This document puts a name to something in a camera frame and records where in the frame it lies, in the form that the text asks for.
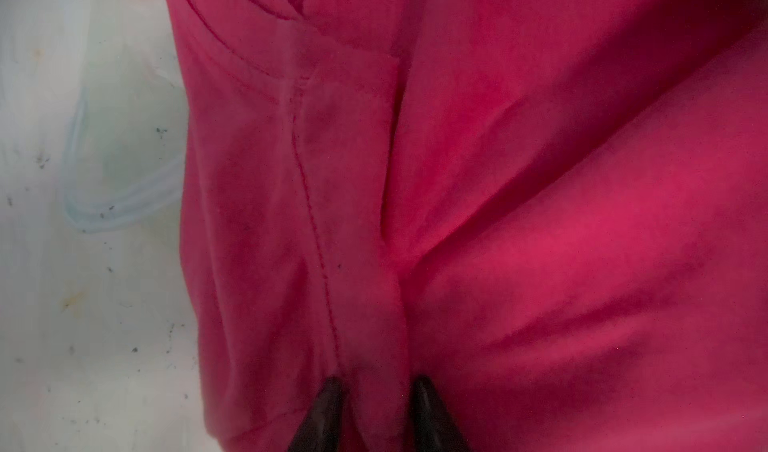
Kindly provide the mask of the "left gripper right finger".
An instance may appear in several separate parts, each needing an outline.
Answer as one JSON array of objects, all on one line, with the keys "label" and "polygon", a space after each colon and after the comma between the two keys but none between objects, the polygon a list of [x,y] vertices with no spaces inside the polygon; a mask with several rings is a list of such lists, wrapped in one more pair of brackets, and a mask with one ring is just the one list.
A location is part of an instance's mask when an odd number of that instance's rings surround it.
[{"label": "left gripper right finger", "polygon": [[418,376],[413,381],[409,409],[416,451],[470,451],[467,441],[428,377]]}]

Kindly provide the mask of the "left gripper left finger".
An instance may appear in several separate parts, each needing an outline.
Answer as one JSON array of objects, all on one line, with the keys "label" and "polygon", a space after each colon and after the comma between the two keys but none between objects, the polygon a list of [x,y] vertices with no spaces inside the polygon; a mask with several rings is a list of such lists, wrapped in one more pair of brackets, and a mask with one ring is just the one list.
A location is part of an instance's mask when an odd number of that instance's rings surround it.
[{"label": "left gripper left finger", "polygon": [[296,430],[288,452],[337,452],[344,406],[339,377],[328,378]]}]

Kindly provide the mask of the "pink t shirt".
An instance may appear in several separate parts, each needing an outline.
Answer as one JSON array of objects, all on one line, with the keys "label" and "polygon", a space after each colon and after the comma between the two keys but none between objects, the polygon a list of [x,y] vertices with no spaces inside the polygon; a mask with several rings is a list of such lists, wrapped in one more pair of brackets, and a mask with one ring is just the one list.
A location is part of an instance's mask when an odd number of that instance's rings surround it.
[{"label": "pink t shirt", "polygon": [[204,423],[767,447],[767,0],[166,0]]}]

